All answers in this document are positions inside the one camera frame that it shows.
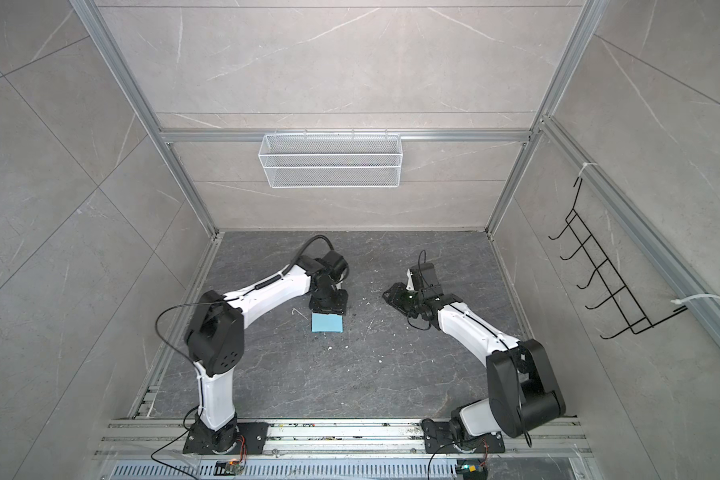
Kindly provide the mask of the light blue paper sheet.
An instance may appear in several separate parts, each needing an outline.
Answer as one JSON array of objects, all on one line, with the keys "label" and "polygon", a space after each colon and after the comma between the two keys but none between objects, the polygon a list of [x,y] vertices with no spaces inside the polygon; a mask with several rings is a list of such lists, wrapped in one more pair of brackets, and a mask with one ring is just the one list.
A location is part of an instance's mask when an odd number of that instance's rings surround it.
[{"label": "light blue paper sheet", "polygon": [[342,333],[343,316],[338,314],[313,313],[311,331],[315,333]]}]

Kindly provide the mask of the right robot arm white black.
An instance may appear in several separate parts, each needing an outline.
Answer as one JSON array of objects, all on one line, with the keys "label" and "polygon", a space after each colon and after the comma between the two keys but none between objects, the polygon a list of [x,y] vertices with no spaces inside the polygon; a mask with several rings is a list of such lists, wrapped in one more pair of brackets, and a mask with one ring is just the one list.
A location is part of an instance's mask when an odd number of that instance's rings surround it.
[{"label": "right robot arm white black", "polygon": [[423,319],[457,340],[486,371],[485,399],[456,408],[449,420],[458,446],[501,432],[528,439],[530,432],[566,414],[566,403],[544,346],[500,331],[455,295],[414,291],[404,283],[383,293],[408,319]]}]

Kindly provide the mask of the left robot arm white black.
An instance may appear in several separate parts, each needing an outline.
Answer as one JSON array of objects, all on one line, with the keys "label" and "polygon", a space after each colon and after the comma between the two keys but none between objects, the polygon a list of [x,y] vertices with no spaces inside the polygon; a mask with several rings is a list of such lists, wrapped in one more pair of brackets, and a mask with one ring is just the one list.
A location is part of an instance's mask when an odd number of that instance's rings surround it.
[{"label": "left robot arm white black", "polygon": [[343,315],[348,292],[339,284],[349,267],[307,270],[300,265],[278,272],[254,285],[220,294],[203,293],[185,334],[188,357],[197,371],[199,421],[210,432],[236,423],[233,401],[234,368],[245,350],[245,330],[255,320],[290,301],[308,294],[309,308],[319,314]]}]

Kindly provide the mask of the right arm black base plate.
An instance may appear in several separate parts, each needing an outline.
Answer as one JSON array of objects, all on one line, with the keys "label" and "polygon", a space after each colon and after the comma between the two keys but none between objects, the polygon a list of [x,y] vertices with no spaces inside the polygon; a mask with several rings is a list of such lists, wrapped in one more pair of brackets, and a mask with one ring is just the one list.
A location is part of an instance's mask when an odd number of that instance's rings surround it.
[{"label": "right arm black base plate", "polygon": [[428,454],[501,454],[506,451],[501,432],[471,436],[452,421],[424,418],[420,422]]}]

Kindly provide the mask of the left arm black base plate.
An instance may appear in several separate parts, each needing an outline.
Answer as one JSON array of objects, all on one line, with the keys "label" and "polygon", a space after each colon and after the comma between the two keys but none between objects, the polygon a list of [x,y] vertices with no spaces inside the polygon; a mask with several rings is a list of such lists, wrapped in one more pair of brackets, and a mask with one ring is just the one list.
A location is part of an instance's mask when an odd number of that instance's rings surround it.
[{"label": "left arm black base plate", "polygon": [[269,424],[267,422],[232,422],[218,431],[212,431],[197,421],[188,431],[182,452],[198,455],[233,455],[241,448],[249,455],[263,453]]}]

